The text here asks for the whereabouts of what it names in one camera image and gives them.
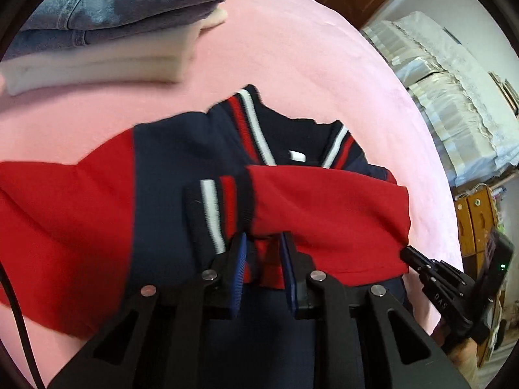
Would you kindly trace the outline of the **right human hand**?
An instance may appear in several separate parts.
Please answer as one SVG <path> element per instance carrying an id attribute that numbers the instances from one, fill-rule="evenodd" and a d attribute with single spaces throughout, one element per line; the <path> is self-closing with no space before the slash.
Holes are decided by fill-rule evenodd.
<path id="1" fill-rule="evenodd" d="M 441 320 L 435 327 L 431 337 L 439 346 L 444 346 L 445 339 L 450 333 L 449 327 Z M 479 388 L 478 381 L 478 344 L 468 338 L 461 342 L 448 354 L 449 359 L 456 366 L 472 389 Z"/>

